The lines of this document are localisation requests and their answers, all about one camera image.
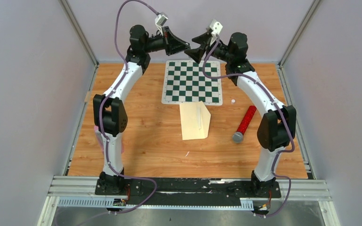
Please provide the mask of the cream envelope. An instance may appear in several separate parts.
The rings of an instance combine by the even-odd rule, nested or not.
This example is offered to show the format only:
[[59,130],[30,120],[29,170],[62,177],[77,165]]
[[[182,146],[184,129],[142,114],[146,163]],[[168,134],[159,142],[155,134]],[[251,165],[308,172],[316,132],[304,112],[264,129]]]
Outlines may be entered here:
[[[197,128],[196,106],[200,106],[201,129]],[[182,140],[205,139],[208,137],[211,114],[206,105],[200,102],[185,102],[179,104]]]

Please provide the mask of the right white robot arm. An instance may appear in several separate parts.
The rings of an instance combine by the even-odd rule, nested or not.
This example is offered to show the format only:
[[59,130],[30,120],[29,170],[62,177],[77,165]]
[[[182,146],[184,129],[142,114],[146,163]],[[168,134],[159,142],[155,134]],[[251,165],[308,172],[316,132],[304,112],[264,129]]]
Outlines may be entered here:
[[229,78],[252,101],[261,116],[257,139],[261,146],[259,161],[251,174],[250,190],[255,196],[267,195],[274,188],[276,168],[282,153],[291,153],[296,145],[296,109],[279,101],[261,82],[254,67],[247,59],[247,35],[235,32],[228,44],[219,35],[207,31],[194,37],[199,48],[185,51],[196,63],[209,57],[226,63],[225,78]]

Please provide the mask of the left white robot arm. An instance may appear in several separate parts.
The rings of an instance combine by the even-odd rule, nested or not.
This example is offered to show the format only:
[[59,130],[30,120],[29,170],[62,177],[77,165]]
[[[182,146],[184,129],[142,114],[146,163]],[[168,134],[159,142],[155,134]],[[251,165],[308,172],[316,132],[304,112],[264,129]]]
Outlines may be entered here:
[[96,195],[118,195],[125,190],[122,161],[123,132],[128,123],[124,101],[134,84],[150,63],[150,53],[164,50],[168,56],[190,49],[190,44],[176,37],[165,26],[149,35],[142,25],[130,29],[130,46],[123,69],[112,86],[102,95],[93,97],[94,123],[104,152],[104,168],[97,180]]

